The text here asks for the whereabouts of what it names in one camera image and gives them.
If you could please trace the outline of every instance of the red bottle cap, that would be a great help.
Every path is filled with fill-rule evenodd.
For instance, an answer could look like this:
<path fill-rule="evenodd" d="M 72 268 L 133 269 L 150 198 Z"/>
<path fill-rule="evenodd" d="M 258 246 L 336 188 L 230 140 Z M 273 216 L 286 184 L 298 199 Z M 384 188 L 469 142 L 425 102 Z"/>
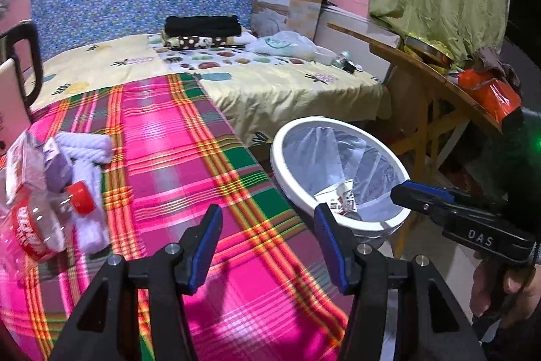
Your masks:
<path fill-rule="evenodd" d="M 71 205 L 78 214 L 86 216 L 96 208 L 94 199 L 83 181 L 67 186 L 66 192 L 71 196 Z"/>

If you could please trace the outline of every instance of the purple package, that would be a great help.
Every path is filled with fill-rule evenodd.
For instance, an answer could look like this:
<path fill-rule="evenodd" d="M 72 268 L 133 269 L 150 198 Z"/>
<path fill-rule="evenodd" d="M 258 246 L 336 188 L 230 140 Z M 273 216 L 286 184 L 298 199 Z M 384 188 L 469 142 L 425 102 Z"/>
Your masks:
<path fill-rule="evenodd" d="M 5 192 L 8 204 L 13 203 L 17 192 L 26 185 L 47 189 L 43 152 L 35 142 L 36 139 L 25 130 L 7 150 Z"/>
<path fill-rule="evenodd" d="M 54 137 L 43 145 L 45 156 L 45 179 L 47 188 L 54 193 L 61 193 L 71 182 L 73 162 L 62 151 Z"/>

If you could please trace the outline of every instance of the bed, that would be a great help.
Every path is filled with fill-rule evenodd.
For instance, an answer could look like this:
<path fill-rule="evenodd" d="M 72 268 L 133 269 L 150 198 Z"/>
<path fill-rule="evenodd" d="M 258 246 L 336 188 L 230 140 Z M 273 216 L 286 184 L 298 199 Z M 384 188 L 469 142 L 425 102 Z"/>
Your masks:
<path fill-rule="evenodd" d="M 59 130 L 108 134 L 114 159 L 102 177 L 108 253 L 87 256 L 70 247 L 22 283 L 0 271 L 0 318 L 30 359 L 47 359 L 111 253 L 127 260 L 152 255 L 197 224 L 211 203 L 223 209 L 223 232 L 205 285 L 185 298 L 199 359 L 336 358 L 351 298 L 331 284 L 315 237 L 193 75 L 103 87 L 34 116 L 31 132 L 41 140 Z M 139 328 L 150 361 L 145 291 Z"/>
<path fill-rule="evenodd" d="M 101 87 L 191 72 L 248 147 L 271 143 L 278 129 L 296 118 L 362 121 L 391 113 L 388 90 L 367 72 L 349 74 L 334 66 L 269 58 L 241 48 L 167 51 L 156 41 L 156 35 L 127 36 L 52 57 L 43 64 L 43 89 L 33 109 Z M 218 64 L 208 60 L 221 60 L 222 66 L 192 70 Z M 186 62 L 190 67 L 183 67 Z M 28 89 L 32 82 L 33 76 L 26 81 Z"/>

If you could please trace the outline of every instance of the trash bin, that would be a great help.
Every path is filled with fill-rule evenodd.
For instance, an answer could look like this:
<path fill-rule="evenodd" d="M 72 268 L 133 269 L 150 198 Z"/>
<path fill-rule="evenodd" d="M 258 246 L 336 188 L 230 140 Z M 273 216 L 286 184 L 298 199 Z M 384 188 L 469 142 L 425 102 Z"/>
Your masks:
<path fill-rule="evenodd" d="M 367 240 L 393 234 L 409 210 L 391 201 L 391 189 L 409 179 L 383 143 L 342 121 L 307 117 L 283 126 L 271 146 L 274 178 L 288 199 L 309 216 L 315 195 L 331 185 L 353 180 L 356 211 L 335 218 Z"/>

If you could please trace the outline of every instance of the blue gripper pad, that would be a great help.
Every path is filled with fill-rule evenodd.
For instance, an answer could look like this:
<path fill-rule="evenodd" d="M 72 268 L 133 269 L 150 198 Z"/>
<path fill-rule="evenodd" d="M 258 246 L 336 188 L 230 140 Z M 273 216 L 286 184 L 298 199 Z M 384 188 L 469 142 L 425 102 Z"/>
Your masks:
<path fill-rule="evenodd" d="M 432 196 L 440 197 L 443 201 L 446 201 L 446 202 L 454 201 L 453 195 L 443 188 L 431 187 L 431 186 L 420 184 L 418 182 L 414 182 L 410 180 L 404 181 L 398 185 L 401 185 L 402 187 L 408 188 L 412 191 L 417 191 L 419 193 L 426 193 Z"/>
<path fill-rule="evenodd" d="M 175 268 L 175 279 L 183 294 L 193 295 L 204 284 L 223 224 L 221 208 L 212 204 L 201 223 L 188 228 L 182 235 L 183 255 Z"/>
<path fill-rule="evenodd" d="M 331 282 L 343 295 L 353 294 L 361 281 L 361 267 L 355 261 L 357 241 L 353 232 L 338 225 L 327 204 L 315 208 L 314 228 Z"/>

